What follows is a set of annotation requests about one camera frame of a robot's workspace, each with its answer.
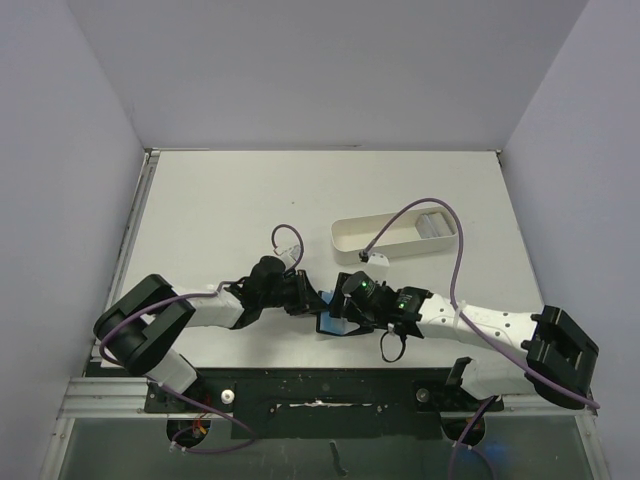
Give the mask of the stack of silver credit cards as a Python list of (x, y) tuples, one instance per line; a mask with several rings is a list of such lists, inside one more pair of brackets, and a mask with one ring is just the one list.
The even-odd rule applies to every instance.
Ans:
[(422, 239), (451, 237), (455, 234), (442, 212), (421, 214), (415, 227)]

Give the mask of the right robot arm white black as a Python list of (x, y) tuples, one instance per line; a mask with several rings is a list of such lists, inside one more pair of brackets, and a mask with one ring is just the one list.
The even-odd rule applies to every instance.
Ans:
[(324, 292), (327, 313), (318, 326), (327, 334), (349, 336), (376, 329), (408, 338), (455, 341), (493, 350), (503, 361), (482, 361), (462, 354), (445, 384), (448, 402), (459, 409), (505, 395), (538, 394), (571, 410), (594, 408), (590, 385), (599, 355), (593, 340), (562, 309), (512, 313), (452, 303), (429, 290), (392, 289), (363, 271), (339, 275), (335, 289)]

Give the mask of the black card holder wallet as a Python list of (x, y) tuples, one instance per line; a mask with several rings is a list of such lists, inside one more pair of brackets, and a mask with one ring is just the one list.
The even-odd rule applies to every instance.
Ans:
[(316, 332), (335, 337), (353, 337), (372, 333), (373, 330), (343, 317), (345, 297), (336, 291), (321, 291), (327, 308), (316, 314)]

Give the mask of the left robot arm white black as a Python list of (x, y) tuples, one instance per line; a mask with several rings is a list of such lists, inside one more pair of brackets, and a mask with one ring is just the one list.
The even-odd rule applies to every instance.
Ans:
[(93, 332), (105, 360), (168, 388), (168, 399), (190, 411), (202, 402), (204, 387), (174, 342), (188, 326), (243, 329), (266, 309), (316, 315), (328, 304), (305, 271), (264, 256), (249, 275), (206, 292), (179, 294), (164, 277), (150, 274), (98, 318)]

